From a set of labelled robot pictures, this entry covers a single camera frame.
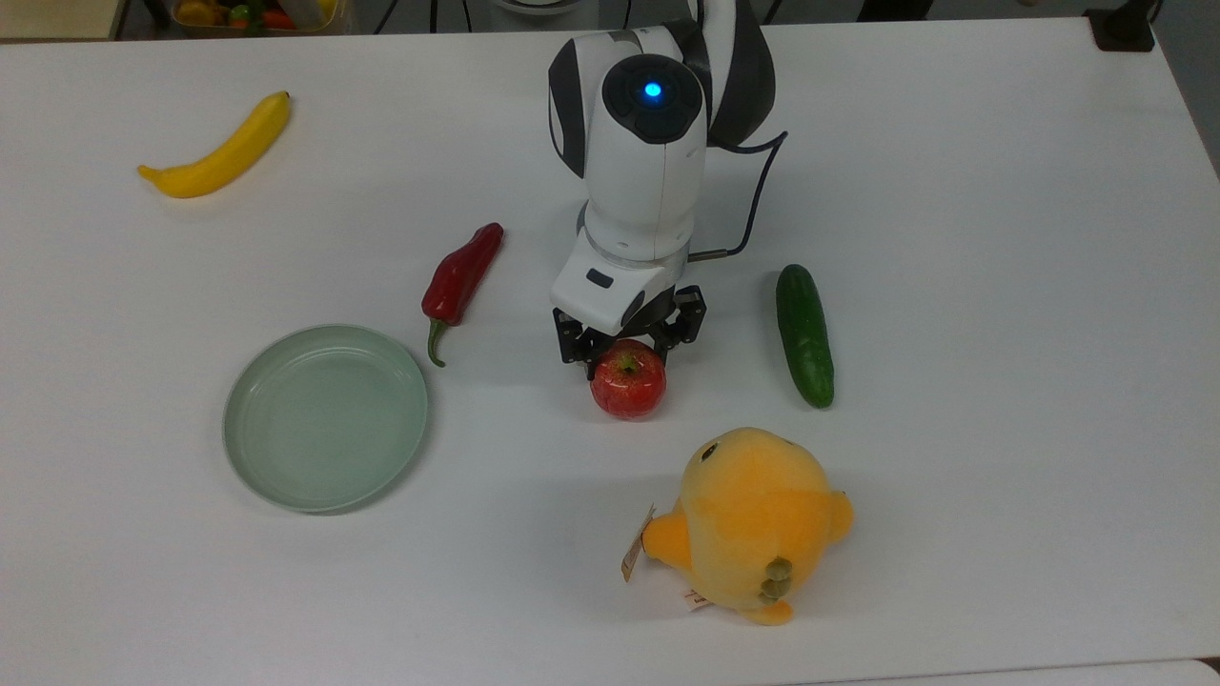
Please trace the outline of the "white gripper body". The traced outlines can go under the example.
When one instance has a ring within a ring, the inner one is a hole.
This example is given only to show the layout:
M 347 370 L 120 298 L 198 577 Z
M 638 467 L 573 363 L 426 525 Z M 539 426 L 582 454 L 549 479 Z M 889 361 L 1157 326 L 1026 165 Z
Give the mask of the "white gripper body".
M 587 330 L 619 334 L 680 281 L 688 254 L 684 244 L 662 259 L 628 260 L 603 251 L 588 231 L 580 231 L 551 284 L 551 305 Z

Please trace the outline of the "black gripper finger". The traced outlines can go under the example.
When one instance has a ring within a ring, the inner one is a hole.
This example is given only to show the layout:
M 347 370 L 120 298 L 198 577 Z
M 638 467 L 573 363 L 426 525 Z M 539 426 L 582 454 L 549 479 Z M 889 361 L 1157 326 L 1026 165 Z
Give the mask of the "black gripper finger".
M 702 287 L 691 284 L 680 291 L 671 288 L 658 295 L 658 301 L 664 308 L 662 316 L 651 323 L 654 352 L 669 353 L 681 344 L 693 343 L 706 316 Z
M 593 381 L 597 377 L 597 367 L 601 356 L 610 352 L 619 338 L 615 334 L 592 330 L 562 310 L 554 310 L 554 323 L 555 330 L 558 330 L 562 364 L 583 364 L 586 378 Z

